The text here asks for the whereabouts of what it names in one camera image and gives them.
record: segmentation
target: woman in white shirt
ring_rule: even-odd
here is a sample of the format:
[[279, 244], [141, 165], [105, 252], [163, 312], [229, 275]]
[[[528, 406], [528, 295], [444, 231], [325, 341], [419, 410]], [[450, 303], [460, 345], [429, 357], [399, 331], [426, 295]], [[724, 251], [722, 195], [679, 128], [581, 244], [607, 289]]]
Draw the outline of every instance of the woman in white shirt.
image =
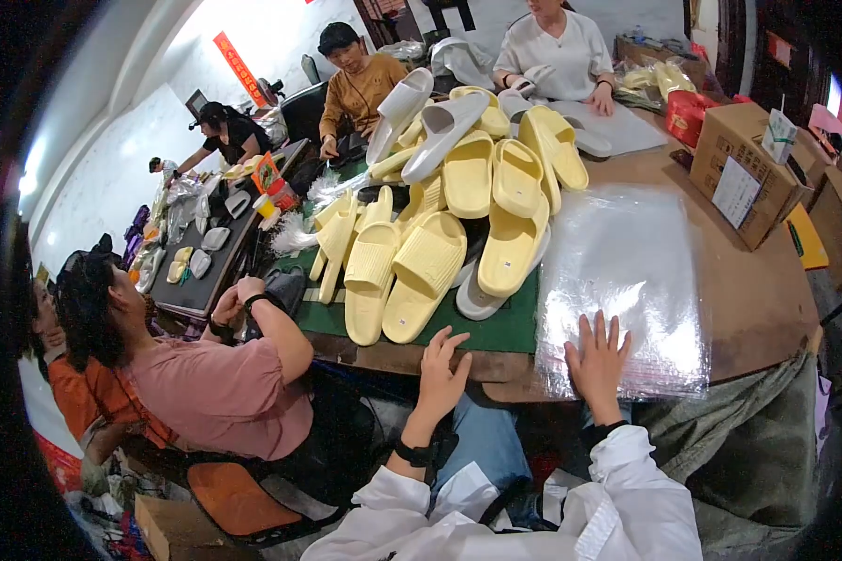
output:
[[562, 0], [527, 0], [530, 15], [505, 33], [493, 81], [511, 87], [539, 65], [555, 70], [536, 81], [537, 95], [592, 104], [600, 115], [614, 113], [611, 51], [595, 22], [572, 11]]
[[[530, 477], [530, 470], [508, 412], [474, 405], [464, 394], [471, 354], [455, 375], [449, 370], [455, 347], [469, 335], [450, 338], [446, 328], [425, 350], [418, 402], [400, 445], [354, 495], [360, 507], [309, 546], [303, 561], [701, 559], [689, 490], [655, 465], [648, 432], [629, 424], [617, 403], [629, 333], [618, 350], [616, 317], [606, 336], [599, 311], [595, 328], [582, 316], [580, 351], [565, 344], [574, 387], [595, 421], [582, 435], [594, 444], [591, 482], [556, 470], [541, 507], [509, 501], [490, 525], [479, 523], [508, 480]], [[434, 427], [452, 408], [460, 440], [432, 490], [419, 466], [431, 465]], [[456, 471], [457, 462], [465, 465]]]

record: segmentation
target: woman in black shirt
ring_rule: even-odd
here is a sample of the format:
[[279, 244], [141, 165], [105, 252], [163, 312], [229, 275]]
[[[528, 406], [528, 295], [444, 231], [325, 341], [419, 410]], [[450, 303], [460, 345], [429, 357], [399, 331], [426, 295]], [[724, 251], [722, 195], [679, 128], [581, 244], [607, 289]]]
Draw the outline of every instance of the woman in black shirt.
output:
[[244, 163], [256, 154], [271, 150], [271, 140], [264, 129], [233, 107], [218, 101], [210, 101], [203, 106], [199, 112], [199, 125], [206, 137], [203, 146], [181, 163], [174, 176], [166, 181], [166, 186], [216, 150], [231, 165]]

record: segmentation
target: floor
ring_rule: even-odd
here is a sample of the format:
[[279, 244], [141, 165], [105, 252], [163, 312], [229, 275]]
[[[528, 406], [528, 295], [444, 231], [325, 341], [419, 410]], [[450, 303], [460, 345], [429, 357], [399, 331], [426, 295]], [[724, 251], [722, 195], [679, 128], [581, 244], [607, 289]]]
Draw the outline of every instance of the floor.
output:
[[[839, 295], [832, 287], [830, 277], [826, 271], [814, 271], [808, 273], [808, 281], [811, 285], [814, 299], [820, 317], [824, 317], [840, 302], [842, 295]], [[842, 383], [842, 316], [832, 321], [824, 331], [824, 341], [820, 348], [820, 368], [823, 374], [834, 383]], [[399, 428], [404, 424], [410, 409], [405, 404], [392, 403], [381, 399], [372, 399], [369, 404], [373, 407], [377, 417], [380, 419], [380, 428], [377, 438], [391, 438], [399, 434]], [[522, 435], [525, 450], [528, 453], [536, 453], [539, 449], [546, 450], [550, 447], [549, 442], [555, 438], [555, 419], [567, 420], [577, 411], [576, 406], [567, 404], [546, 404], [538, 408], [526, 410], [519, 420], [518, 430]], [[568, 442], [573, 440], [575, 432], [571, 430], [562, 431], [566, 434], [564, 439]], [[831, 492], [835, 486], [838, 467], [842, 461], [842, 424], [835, 418], [831, 420], [830, 437], [820, 455], [817, 470], [817, 488], [820, 500], [820, 507], [830, 502]], [[288, 496], [286, 503], [294, 501], [304, 507], [304, 499], [299, 498], [299, 491], [287, 489], [283, 481], [268, 479], [263, 486], [273, 491], [275, 496]], [[303, 551], [315, 539], [333, 532], [337, 524], [325, 529], [324, 532], [299, 539], [277, 547], [270, 547], [262, 552], [264, 558], [275, 560], [296, 560]], [[782, 561], [791, 558], [795, 552], [796, 541], [774, 544], [773, 546], [759, 547], [748, 553], [710, 554], [706, 555], [706, 561]]]

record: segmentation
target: black wristwatch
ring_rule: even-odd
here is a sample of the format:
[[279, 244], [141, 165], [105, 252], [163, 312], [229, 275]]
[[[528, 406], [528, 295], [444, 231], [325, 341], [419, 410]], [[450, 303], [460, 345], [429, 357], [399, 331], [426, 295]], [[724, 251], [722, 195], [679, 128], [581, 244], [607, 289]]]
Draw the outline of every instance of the black wristwatch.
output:
[[414, 468], [427, 468], [430, 467], [434, 461], [434, 453], [436, 452], [436, 449], [434, 446], [428, 446], [427, 448], [409, 448], [400, 438], [399, 441], [396, 442], [396, 450], [393, 452], [395, 452], [400, 458], [407, 461], [409, 465]]
[[247, 310], [247, 316], [249, 316], [250, 318], [252, 317], [252, 305], [256, 300], [268, 300], [270, 302], [271, 298], [269, 298], [269, 295], [265, 294], [255, 295], [247, 298], [247, 301], [243, 303], [243, 308]]

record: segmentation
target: woman in pink shirt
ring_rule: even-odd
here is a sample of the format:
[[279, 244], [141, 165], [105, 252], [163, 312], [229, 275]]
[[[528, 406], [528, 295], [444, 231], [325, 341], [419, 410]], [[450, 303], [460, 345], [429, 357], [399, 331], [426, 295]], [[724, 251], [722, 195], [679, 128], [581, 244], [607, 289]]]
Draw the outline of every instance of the woman in pink shirt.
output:
[[[57, 278], [58, 311], [72, 364], [92, 356], [119, 369], [171, 430], [198, 448], [280, 460], [309, 434], [312, 404], [297, 381], [312, 344], [246, 277], [223, 295], [200, 341], [153, 338], [144, 298], [111, 249], [75, 252]], [[227, 326], [246, 305], [262, 338], [226, 346], [211, 326]]]

